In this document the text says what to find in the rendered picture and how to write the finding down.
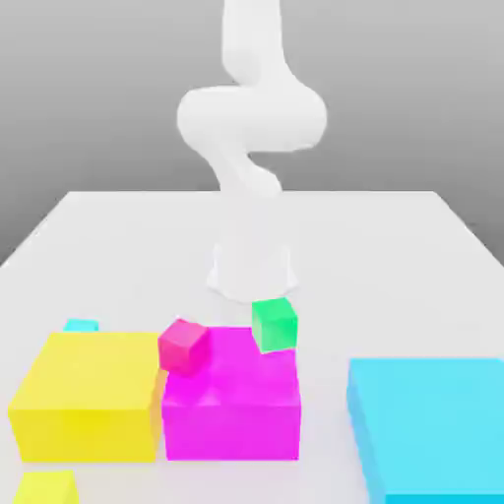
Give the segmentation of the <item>small green cube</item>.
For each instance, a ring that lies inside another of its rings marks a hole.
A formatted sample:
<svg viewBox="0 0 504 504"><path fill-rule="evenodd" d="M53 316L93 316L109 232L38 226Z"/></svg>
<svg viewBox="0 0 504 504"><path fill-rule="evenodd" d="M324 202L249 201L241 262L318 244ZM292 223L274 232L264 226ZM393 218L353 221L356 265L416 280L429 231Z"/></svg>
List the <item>small green cube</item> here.
<svg viewBox="0 0 504 504"><path fill-rule="evenodd" d="M262 353L296 348L298 317L286 297L252 303L252 334Z"/></svg>

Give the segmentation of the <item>small red cube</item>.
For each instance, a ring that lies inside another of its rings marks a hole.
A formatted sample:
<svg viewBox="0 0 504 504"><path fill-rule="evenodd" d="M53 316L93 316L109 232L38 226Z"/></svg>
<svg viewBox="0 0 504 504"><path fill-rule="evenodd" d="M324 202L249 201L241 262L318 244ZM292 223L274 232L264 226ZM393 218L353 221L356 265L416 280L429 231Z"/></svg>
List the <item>small red cube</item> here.
<svg viewBox="0 0 504 504"><path fill-rule="evenodd" d="M177 318L158 337L157 348L162 370L192 375L210 358L210 329Z"/></svg>

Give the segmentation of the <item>small cyan cube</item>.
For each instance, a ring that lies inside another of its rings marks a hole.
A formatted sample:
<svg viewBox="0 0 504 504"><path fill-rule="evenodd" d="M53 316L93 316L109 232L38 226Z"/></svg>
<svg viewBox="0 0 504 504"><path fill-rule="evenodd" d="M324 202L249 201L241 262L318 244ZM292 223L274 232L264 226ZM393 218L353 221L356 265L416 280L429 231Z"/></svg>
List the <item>small cyan cube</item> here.
<svg viewBox="0 0 504 504"><path fill-rule="evenodd" d="M64 325L64 332L78 332L78 333L88 333L97 332L99 330L99 323L96 320L91 319L68 319Z"/></svg>

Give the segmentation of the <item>small yellow cube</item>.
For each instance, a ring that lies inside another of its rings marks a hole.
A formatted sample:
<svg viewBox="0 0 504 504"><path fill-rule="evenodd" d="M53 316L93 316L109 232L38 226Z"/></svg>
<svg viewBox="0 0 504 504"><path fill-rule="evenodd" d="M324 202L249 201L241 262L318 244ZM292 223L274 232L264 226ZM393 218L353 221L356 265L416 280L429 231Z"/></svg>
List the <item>small yellow cube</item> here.
<svg viewBox="0 0 504 504"><path fill-rule="evenodd" d="M79 504L74 473L25 472L13 504Z"/></svg>

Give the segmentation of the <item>large magenta box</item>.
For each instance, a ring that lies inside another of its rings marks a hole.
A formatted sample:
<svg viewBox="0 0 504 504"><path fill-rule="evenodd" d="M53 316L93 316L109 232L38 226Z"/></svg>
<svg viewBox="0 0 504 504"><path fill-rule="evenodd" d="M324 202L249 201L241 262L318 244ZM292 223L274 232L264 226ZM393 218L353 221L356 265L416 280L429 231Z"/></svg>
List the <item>large magenta box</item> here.
<svg viewBox="0 0 504 504"><path fill-rule="evenodd" d="M166 379L161 403L170 461L294 461L301 398L293 349L262 353L249 327L213 326L211 358Z"/></svg>

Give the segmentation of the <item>large yellow box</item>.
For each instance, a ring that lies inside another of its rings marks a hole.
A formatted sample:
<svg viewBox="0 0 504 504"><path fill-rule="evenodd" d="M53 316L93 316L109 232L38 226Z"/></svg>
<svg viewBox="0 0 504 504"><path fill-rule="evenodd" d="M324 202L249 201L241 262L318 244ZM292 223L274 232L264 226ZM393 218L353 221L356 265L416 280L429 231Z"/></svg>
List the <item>large yellow box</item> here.
<svg viewBox="0 0 504 504"><path fill-rule="evenodd" d="M22 461L154 461L165 380L155 333L51 334L8 406Z"/></svg>

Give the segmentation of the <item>large cyan box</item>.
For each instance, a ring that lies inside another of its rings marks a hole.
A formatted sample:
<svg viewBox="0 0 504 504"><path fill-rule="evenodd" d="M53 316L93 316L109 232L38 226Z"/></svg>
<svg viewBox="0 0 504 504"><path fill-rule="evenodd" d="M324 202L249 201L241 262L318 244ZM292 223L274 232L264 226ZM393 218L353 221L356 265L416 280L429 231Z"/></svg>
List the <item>large cyan box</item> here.
<svg viewBox="0 0 504 504"><path fill-rule="evenodd" d="M353 358L368 504L504 504L504 361Z"/></svg>

